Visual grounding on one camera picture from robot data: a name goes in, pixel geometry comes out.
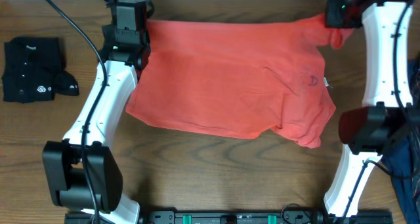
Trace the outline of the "red printed t-shirt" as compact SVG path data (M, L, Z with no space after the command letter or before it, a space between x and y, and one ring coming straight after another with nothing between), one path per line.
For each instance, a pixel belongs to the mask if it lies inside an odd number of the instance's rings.
M324 21L152 20L152 53L126 111L154 127L236 139L272 130L317 148L335 111L319 49L351 34Z

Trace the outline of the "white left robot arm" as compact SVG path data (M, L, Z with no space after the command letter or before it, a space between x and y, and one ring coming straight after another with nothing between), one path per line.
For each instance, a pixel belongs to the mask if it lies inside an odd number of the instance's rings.
M148 63L146 27L104 26L96 79L75 123L42 159L54 205L70 209L65 223L140 223L140 204L123 193L112 155L116 127Z

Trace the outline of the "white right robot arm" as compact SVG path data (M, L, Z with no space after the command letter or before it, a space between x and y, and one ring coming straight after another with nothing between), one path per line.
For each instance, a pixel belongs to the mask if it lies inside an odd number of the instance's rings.
M366 88L360 108L339 121L343 151L324 196L318 223L390 223L389 212L360 211L359 199L381 158L402 139L419 138L419 109L410 93L408 28L415 0L327 0L330 28L363 28L366 37Z

